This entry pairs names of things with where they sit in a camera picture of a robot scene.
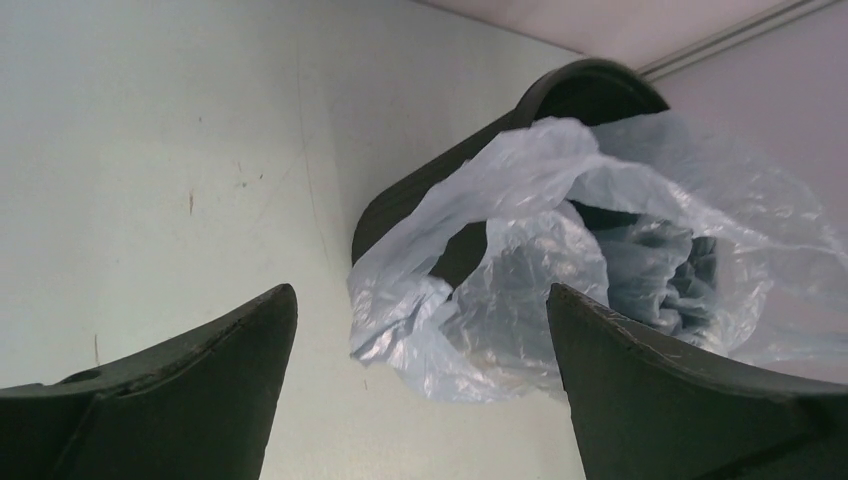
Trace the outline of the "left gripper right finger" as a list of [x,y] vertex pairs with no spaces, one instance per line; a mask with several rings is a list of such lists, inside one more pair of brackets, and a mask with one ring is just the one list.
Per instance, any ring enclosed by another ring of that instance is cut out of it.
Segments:
[[548,321],[589,479],[843,479],[847,389],[736,362],[555,284]]

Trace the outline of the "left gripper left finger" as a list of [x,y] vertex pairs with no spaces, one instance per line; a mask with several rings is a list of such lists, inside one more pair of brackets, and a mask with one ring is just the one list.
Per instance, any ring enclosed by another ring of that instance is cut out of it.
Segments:
[[297,327],[278,285],[62,381],[1,392],[5,479],[256,479]]

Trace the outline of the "light blue plastic trash bag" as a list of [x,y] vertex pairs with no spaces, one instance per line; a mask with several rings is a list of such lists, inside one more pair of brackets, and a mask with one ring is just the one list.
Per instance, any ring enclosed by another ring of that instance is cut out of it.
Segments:
[[845,329],[764,313],[773,287],[847,309],[847,242],[818,198],[671,111],[498,134],[354,264],[351,354],[433,400],[561,395],[555,283],[749,365],[847,355]]

